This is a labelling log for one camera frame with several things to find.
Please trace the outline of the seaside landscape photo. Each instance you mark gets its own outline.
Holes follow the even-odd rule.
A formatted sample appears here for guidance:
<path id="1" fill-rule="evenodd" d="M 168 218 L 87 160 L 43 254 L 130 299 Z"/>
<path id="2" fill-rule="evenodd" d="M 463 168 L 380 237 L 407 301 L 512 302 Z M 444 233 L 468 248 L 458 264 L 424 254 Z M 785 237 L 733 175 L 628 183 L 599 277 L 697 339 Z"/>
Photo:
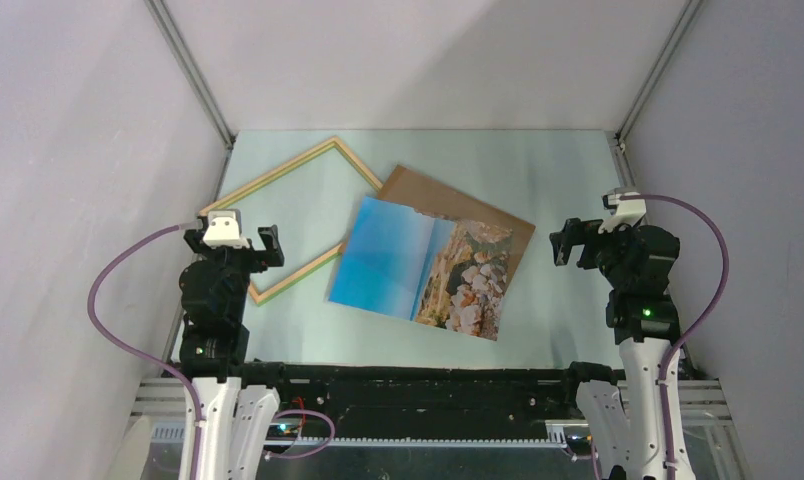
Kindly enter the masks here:
<path id="1" fill-rule="evenodd" d="M 514 257 L 509 227 L 366 198 L 329 299 L 495 341 Z"/>

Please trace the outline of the brown backing board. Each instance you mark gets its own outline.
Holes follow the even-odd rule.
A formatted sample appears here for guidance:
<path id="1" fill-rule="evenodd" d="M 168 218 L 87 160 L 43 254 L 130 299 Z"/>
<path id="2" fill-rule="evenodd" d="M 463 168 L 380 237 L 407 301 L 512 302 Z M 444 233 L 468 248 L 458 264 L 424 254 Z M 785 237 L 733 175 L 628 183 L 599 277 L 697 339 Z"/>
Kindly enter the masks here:
<path id="1" fill-rule="evenodd" d="M 477 220 L 513 231 L 507 274 L 512 277 L 534 235 L 535 226 L 432 177 L 397 165 L 377 194 L 380 200 L 449 217 Z"/>

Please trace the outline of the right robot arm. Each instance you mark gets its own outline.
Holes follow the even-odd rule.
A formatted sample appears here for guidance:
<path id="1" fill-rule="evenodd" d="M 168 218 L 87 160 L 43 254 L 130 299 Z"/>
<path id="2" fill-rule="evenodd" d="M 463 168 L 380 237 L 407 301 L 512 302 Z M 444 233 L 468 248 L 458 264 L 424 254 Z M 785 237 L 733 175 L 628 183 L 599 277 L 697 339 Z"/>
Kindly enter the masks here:
<path id="1" fill-rule="evenodd" d="M 655 226 L 622 224 L 605 231 L 600 220 L 566 220 L 550 236 L 554 262 L 597 270 L 612 290 L 605 310 L 627 389 L 598 365 L 572 365 L 578 379 L 559 392 L 563 411 L 588 422 L 595 466 L 602 479 L 692 479 L 678 396 L 680 337 L 676 307 L 667 292 L 680 241 Z"/>

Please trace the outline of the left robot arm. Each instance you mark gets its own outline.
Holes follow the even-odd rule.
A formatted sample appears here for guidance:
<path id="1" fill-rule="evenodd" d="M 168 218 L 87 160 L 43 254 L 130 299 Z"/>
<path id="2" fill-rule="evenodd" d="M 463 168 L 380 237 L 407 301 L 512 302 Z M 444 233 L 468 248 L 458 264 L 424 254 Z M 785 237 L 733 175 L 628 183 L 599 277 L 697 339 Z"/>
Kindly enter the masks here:
<path id="1" fill-rule="evenodd" d="M 194 468 L 198 479 L 255 478 L 273 417 L 294 403 L 289 384 L 270 378 L 252 385 L 244 376 L 250 277 L 284 263 L 277 227 L 257 232 L 260 250 L 234 220 L 211 220 L 183 234 L 198 256 L 179 276 L 184 312 L 179 365 L 191 382 L 187 406 L 193 429 L 184 450 L 184 477 Z"/>

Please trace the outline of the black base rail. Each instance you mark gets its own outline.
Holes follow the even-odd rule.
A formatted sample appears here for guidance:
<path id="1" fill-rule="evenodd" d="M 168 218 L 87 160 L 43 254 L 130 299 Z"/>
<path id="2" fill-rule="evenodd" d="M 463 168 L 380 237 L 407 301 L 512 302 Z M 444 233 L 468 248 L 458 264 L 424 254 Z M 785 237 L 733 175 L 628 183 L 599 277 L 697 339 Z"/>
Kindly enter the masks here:
<path id="1" fill-rule="evenodd" d="M 625 374 L 589 362 L 484 370 L 251 362 L 244 376 L 274 388 L 282 407 L 328 416 L 339 441 L 532 441 L 545 439 L 548 421 L 581 418 L 580 382 L 616 384 Z"/>

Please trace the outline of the wooden picture frame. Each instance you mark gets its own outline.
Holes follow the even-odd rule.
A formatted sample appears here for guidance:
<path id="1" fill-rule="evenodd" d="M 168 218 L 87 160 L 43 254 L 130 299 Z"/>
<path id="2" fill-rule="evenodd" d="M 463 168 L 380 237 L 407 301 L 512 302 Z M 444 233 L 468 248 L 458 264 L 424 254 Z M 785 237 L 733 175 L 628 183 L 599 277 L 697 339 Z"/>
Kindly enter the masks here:
<path id="1" fill-rule="evenodd" d="M 253 276 L 249 295 L 261 306 L 335 260 L 359 198 L 383 185 L 337 135 L 244 131 L 230 152 L 220 198 L 200 213 L 240 210 L 253 241 L 257 225 L 278 224 L 293 263 L 269 280 Z"/>

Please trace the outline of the aluminium frame rails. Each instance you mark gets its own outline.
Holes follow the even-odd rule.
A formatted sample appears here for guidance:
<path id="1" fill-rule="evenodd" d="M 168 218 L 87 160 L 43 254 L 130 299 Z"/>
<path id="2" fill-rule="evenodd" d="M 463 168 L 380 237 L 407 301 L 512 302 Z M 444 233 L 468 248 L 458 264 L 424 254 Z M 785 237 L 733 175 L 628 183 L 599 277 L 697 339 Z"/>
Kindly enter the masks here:
<path id="1" fill-rule="evenodd" d="M 257 363 L 240 376 L 142 381 L 131 421 L 183 442 L 202 419 L 225 453 L 219 477 L 246 479 L 273 429 L 318 446 L 549 447 L 596 453 L 619 478 L 665 477 L 664 422 L 621 370 L 461 370 Z"/>

